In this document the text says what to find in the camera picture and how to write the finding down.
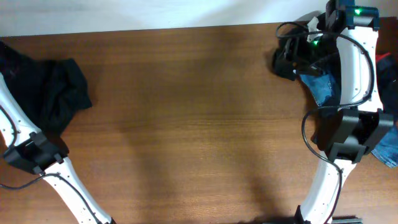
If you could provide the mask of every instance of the denim fabric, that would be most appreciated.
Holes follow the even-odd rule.
[[[340,88],[336,84],[331,74],[325,74],[319,77],[312,75],[300,75],[303,83],[311,91],[312,96],[321,106],[331,97],[340,98]],[[373,149],[373,155],[376,156],[385,165],[393,168],[398,165],[398,129],[394,126]]]

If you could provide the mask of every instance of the green led indicator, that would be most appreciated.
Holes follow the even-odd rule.
[[[362,12],[362,9],[355,9],[354,12],[355,12],[355,14],[360,15]]]

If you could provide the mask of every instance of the black cable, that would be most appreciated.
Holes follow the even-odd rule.
[[[29,183],[24,184],[20,187],[10,187],[10,186],[6,186],[4,184],[0,184],[0,188],[6,189],[6,190],[22,190],[25,189],[33,184],[36,184],[38,181],[46,178],[46,177],[57,177],[60,180],[64,181],[71,189],[73,189],[76,194],[81,198],[81,200],[83,201],[83,203],[86,205],[87,210],[89,211],[89,213],[91,214],[91,216],[93,216],[94,220],[96,223],[100,224],[101,221],[95,216],[95,213],[92,211],[92,209],[90,208],[90,206],[88,205],[86,199],[82,196],[82,194],[71,184],[69,183],[69,181],[65,180],[60,174],[45,174],[42,175],[34,180],[31,180]]]
[[[11,117],[9,116],[7,111],[1,105],[0,105],[0,110],[1,110],[1,112],[4,113],[4,115],[6,116],[8,121],[11,123],[11,128],[12,128],[12,131],[14,132],[12,134],[14,136],[14,139],[12,140],[11,144],[8,146],[8,148],[12,148],[15,146],[15,142],[17,141],[17,134],[18,134],[17,126],[15,125],[15,123],[13,122],[13,120],[11,119]]]
[[[374,74],[374,66],[373,66],[373,63],[372,63],[372,59],[371,59],[371,57],[370,57],[370,55],[369,55],[369,52],[368,52],[358,41],[352,39],[351,37],[348,37],[348,36],[346,36],[346,35],[339,34],[339,33],[336,33],[336,32],[330,32],[330,31],[315,31],[315,32],[303,32],[303,33],[300,33],[300,34],[279,35],[279,29],[280,29],[281,27],[283,27],[284,25],[286,25],[286,24],[293,24],[293,25],[296,25],[296,26],[299,26],[299,27],[303,28],[303,25],[298,24],[298,23],[296,23],[296,22],[284,22],[284,23],[282,23],[281,25],[279,25],[278,28],[276,29],[276,36],[277,36],[279,39],[287,39],[287,38],[293,38],[293,37],[305,37],[305,36],[307,36],[307,35],[313,35],[313,34],[328,34],[328,35],[332,35],[332,36],[334,36],[334,37],[341,37],[341,38],[343,38],[343,39],[346,39],[346,40],[352,42],[352,43],[355,44],[357,47],[359,47],[359,49],[361,49],[362,53],[363,53],[364,56],[366,57],[366,61],[367,61],[368,64],[369,64],[370,80],[371,80],[371,81],[370,81],[370,89],[369,89],[369,91],[368,91],[368,94],[367,94],[364,98],[362,98],[362,100],[359,100],[358,102],[355,102],[355,103],[345,104],[345,105],[319,106],[318,108],[315,108],[315,109],[313,109],[313,110],[307,112],[307,114],[305,114],[305,116],[303,117],[303,120],[302,120],[301,132],[302,132],[302,136],[303,136],[303,140],[304,140],[305,145],[306,145],[306,146],[308,147],[308,149],[309,149],[314,155],[316,155],[319,159],[321,159],[321,160],[323,160],[323,161],[325,161],[325,162],[331,164],[331,165],[332,165],[333,167],[335,167],[336,170],[338,171],[338,176],[339,176],[338,191],[337,191],[336,200],[335,200],[335,203],[334,203],[334,205],[333,205],[333,208],[332,208],[332,210],[331,210],[331,212],[330,212],[328,218],[327,218],[326,221],[325,221],[325,223],[327,223],[327,221],[333,216],[333,214],[334,214],[334,212],[335,212],[335,210],[336,210],[336,207],[337,207],[338,199],[339,199],[339,197],[340,197],[341,188],[342,188],[342,185],[343,185],[343,175],[342,175],[342,174],[343,174],[343,171],[340,169],[340,167],[338,167],[337,164],[335,164],[335,163],[332,162],[332,161],[329,161],[327,158],[325,158],[325,157],[321,156],[319,153],[317,153],[317,152],[314,150],[314,148],[310,145],[310,143],[309,143],[309,141],[308,141],[308,139],[307,139],[307,136],[305,135],[305,122],[306,122],[307,118],[308,118],[310,115],[316,113],[318,110],[330,109],[330,108],[336,108],[336,109],[338,109],[338,108],[351,108],[351,107],[354,107],[354,106],[359,106],[359,105],[365,103],[366,101],[368,101],[368,99],[370,99],[370,98],[372,97],[372,92],[373,92],[373,88],[374,88],[374,84],[375,84],[375,80],[374,80],[374,75],[375,75],[375,74]]]

